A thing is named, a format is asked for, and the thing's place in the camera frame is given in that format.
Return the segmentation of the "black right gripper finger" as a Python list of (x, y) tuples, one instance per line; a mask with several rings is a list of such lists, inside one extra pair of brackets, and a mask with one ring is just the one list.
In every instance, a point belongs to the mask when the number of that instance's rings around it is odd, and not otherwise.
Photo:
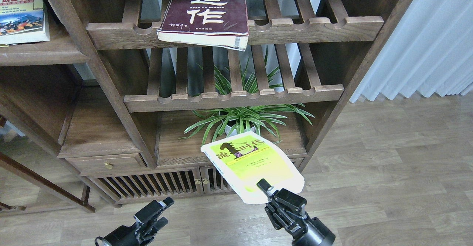
[(266, 207), (271, 213), (291, 212), (299, 217), (305, 217), (306, 199), (287, 189), (276, 190), (265, 179), (261, 179), (257, 183), (258, 188), (268, 197)]

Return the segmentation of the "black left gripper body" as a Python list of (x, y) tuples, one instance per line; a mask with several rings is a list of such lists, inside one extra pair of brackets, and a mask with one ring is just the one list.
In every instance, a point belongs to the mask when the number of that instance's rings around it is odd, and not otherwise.
[(154, 240), (154, 222), (136, 222), (132, 226), (119, 226), (105, 237), (97, 236), (96, 246), (147, 246)]

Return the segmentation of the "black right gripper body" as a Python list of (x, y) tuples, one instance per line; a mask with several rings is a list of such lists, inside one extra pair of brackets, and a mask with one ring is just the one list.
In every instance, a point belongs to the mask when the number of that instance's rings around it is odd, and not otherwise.
[(285, 229), (293, 238), (293, 246), (332, 246), (336, 236), (318, 218), (306, 213), (293, 213), (282, 207), (265, 206), (274, 228)]

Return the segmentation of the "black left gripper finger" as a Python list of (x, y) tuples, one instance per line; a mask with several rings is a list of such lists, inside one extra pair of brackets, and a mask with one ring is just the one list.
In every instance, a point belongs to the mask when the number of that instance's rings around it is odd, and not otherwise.
[(151, 224), (149, 224), (149, 235), (157, 234), (157, 232), (160, 231), (164, 226), (166, 226), (168, 222), (169, 221), (165, 217), (152, 220)]
[(173, 204), (174, 200), (171, 197), (160, 202), (153, 200), (134, 215), (135, 221), (137, 224), (152, 224), (158, 221), (164, 210)]

